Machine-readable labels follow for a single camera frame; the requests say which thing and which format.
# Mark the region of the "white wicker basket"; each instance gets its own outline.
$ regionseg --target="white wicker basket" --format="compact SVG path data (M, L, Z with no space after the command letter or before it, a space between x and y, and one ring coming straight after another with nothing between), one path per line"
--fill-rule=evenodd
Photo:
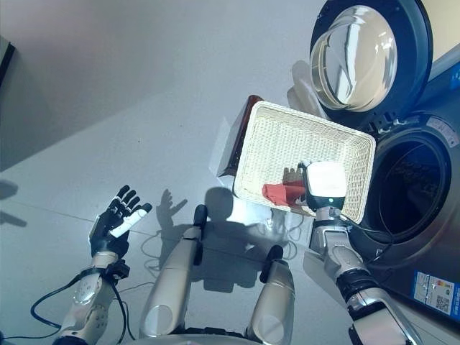
M301 180L298 163L331 160L346 173L343 213L359 223L364 214L374 161L368 134L284 106L258 102L244 138L234 192L239 198L285 211L315 216L306 206L276 206L262 195L265 183Z

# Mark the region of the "washing machine door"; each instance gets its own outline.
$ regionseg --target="washing machine door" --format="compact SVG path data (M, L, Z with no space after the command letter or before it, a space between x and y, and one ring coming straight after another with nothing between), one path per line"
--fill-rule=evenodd
M333 121L380 133L418 100L432 57L419 0L329 0L313 29L311 78Z

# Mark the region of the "humanoid robot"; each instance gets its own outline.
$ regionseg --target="humanoid robot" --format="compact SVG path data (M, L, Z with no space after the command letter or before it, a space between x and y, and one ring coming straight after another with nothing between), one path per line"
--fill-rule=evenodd
M305 201L316 212L308 247L324 261L347 304L354 323L353 344L421 345L422 341L392 298L379 287L349 241L348 223L341 217L346 195L343 167L334 162L303 163ZM53 345L94 345L104 333L108 309L117 295L115 284L129 268L122 257L128 233L151 209L135 206L139 198L124 186L90 233L91 266L79 274L72 305ZM199 205L191 226L170 253L153 286L141 316L139 339L130 344L288 345L293 332L295 292L282 247L267 255L260 280L262 292L244 334L217 328L186 328L185 312L193 265L203 256L207 209Z

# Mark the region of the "robot forearm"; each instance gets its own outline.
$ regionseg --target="robot forearm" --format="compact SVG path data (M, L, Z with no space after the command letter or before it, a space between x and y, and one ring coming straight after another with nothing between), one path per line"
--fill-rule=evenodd
M422 344L410 322L351 247L345 225L331 212L334 210L329 207L317 211L310 249L321 255L325 271L346 301L354 320L351 340L363 345Z
M94 345L101 338L115 296L105 274L117 262L118 256L113 252L98 252L93 256L91 267L82 271L84 276L78 283L70 310L53 345Z

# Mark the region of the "sticker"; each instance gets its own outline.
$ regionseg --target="sticker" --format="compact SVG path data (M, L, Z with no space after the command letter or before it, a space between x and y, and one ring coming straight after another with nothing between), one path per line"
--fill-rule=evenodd
M459 144L460 141L457 133L452 129L452 127L438 117L430 117L426 122L426 125L441 133L450 148Z
M413 298L460 321L460 284L415 271Z
M460 86L460 63L451 68L451 90Z

